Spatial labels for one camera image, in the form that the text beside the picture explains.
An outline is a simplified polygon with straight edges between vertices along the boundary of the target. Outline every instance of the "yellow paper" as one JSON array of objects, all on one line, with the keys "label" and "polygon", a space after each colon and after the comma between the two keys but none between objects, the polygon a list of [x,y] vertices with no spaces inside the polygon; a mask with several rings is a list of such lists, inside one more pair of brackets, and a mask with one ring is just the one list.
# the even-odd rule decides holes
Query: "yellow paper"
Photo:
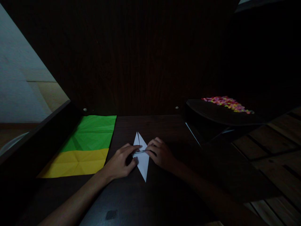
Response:
[{"label": "yellow paper", "polygon": [[53,158],[37,176],[38,178],[56,178],[94,174],[106,161],[109,149],[94,151],[61,152]]}]

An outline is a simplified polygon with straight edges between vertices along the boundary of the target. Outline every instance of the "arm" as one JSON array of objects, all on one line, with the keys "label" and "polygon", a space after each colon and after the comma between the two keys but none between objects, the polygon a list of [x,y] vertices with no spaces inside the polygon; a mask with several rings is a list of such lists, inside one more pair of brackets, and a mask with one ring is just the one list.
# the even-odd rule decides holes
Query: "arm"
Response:
[{"label": "arm", "polygon": [[118,149],[101,170],[39,225],[75,225],[104,186],[114,179],[126,177],[132,171],[136,160],[133,159],[128,166],[125,160],[137,148],[140,146],[126,144]]},{"label": "arm", "polygon": [[224,225],[267,226],[263,220],[245,206],[238,204],[231,195],[204,180],[186,165],[176,160],[168,146],[160,138],[156,137],[151,140],[147,149],[151,151],[146,151],[146,153],[158,166],[189,184]]}]

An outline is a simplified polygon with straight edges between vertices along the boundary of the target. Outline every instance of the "wooden wall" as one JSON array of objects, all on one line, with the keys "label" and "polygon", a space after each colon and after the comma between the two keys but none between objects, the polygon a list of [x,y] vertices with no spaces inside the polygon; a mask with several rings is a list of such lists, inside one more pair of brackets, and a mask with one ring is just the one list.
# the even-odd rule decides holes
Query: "wooden wall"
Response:
[{"label": "wooden wall", "polygon": [[239,0],[0,2],[86,115],[178,114],[222,95],[221,34]]}]

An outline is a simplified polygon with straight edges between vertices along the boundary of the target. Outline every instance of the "forearm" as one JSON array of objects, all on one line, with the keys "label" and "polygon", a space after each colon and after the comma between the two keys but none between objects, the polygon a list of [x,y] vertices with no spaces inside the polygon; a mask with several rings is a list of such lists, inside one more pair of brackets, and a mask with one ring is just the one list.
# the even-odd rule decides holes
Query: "forearm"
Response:
[{"label": "forearm", "polygon": [[83,187],[81,187],[80,190],[52,212],[39,225],[75,225],[98,192],[110,181],[111,179],[101,175],[100,170]]},{"label": "forearm", "polygon": [[183,163],[178,162],[171,172],[187,182],[225,226],[267,226],[250,210],[243,205],[238,204],[231,195],[227,194],[214,184],[204,180]]}]

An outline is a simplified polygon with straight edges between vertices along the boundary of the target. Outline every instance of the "green and yellow paper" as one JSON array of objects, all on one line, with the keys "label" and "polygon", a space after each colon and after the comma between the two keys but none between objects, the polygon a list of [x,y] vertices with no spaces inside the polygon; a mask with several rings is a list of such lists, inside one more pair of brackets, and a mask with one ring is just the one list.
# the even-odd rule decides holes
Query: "green and yellow paper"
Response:
[{"label": "green and yellow paper", "polygon": [[94,174],[106,161],[116,116],[84,116],[39,178]]}]

